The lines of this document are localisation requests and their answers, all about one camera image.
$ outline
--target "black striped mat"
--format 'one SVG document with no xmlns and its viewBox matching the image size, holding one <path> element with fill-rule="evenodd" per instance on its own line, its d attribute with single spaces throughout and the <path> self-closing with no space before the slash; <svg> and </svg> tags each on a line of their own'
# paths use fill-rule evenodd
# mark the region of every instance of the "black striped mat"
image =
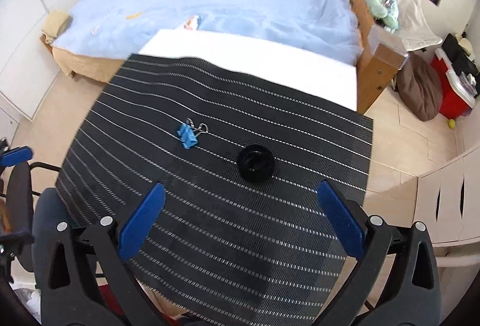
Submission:
<svg viewBox="0 0 480 326">
<path fill-rule="evenodd" d="M 209 128 L 189 150 L 176 133 L 187 118 Z M 339 105 L 201 59 L 133 55 L 78 131 L 57 189 L 85 225 L 161 182 L 165 207 L 129 263 L 141 282 L 215 324 L 308 325 L 345 260 L 315 189 L 328 178 L 363 201 L 372 130 Z M 275 157 L 263 184 L 238 174 L 250 144 Z"/>
</svg>

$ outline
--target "black rubber grommet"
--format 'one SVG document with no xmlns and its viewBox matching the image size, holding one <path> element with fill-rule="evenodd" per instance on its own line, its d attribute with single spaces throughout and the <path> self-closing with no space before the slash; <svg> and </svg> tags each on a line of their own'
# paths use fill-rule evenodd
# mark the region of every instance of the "black rubber grommet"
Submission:
<svg viewBox="0 0 480 326">
<path fill-rule="evenodd" d="M 264 182 L 273 175 L 275 158 L 267 147 L 251 144 L 238 154 L 237 166 L 240 176 L 245 181 Z"/>
</svg>

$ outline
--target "red object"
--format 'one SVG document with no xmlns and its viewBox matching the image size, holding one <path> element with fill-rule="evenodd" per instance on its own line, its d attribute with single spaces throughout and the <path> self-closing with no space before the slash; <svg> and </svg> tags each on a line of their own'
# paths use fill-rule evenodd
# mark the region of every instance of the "red object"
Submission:
<svg viewBox="0 0 480 326">
<path fill-rule="evenodd" d="M 456 119 L 457 117 L 460 117 L 470 107 L 450 86 L 450 82 L 446 76 L 448 70 L 447 63 L 444 59 L 438 59 L 435 54 L 431 66 L 437 72 L 442 83 L 443 101 L 442 106 L 440 107 L 440 113 L 447 119 Z"/>
<path fill-rule="evenodd" d="M 117 299 L 115 299 L 115 296 L 113 295 L 113 292 L 111 291 L 110 286 L 108 284 L 100 285 L 98 286 L 98 289 L 100 290 L 100 293 L 102 294 L 103 299 L 105 300 L 105 304 L 107 305 L 107 308 L 110 311 L 116 313 L 117 315 L 125 316 L 125 313 L 123 312 L 122 308 L 118 304 Z M 170 318 L 167 314 L 162 313 L 162 315 L 172 326 L 179 326 L 179 323 L 173 318 Z"/>
</svg>

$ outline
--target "blue binder clip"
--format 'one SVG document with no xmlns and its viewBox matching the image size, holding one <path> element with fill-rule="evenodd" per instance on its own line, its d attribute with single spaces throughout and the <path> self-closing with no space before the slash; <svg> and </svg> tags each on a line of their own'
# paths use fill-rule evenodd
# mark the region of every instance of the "blue binder clip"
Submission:
<svg viewBox="0 0 480 326">
<path fill-rule="evenodd" d="M 193 146 L 198 144 L 197 137 L 202 133 L 208 132 L 208 127 L 206 124 L 201 123 L 198 128 L 195 128 L 193 125 L 194 122 L 191 119 L 187 119 L 187 123 L 182 123 L 180 128 L 177 131 L 177 135 L 182 142 L 184 149 L 191 149 Z"/>
</svg>

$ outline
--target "red box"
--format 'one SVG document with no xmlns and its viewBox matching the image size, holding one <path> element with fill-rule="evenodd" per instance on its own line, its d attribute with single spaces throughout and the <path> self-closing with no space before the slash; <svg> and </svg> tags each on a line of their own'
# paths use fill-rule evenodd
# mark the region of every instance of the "red box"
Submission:
<svg viewBox="0 0 480 326">
<path fill-rule="evenodd" d="M 437 53 L 442 52 L 442 57 L 439 59 Z M 440 113 L 447 119 L 456 119 L 460 117 L 470 107 L 469 105 L 452 89 L 450 82 L 446 76 L 447 70 L 451 68 L 450 60 L 443 50 L 437 50 L 433 56 L 431 66 L 435 69 L 440 81 L 442 83 L 443 101 L 440 107 Z"/>
</svg>

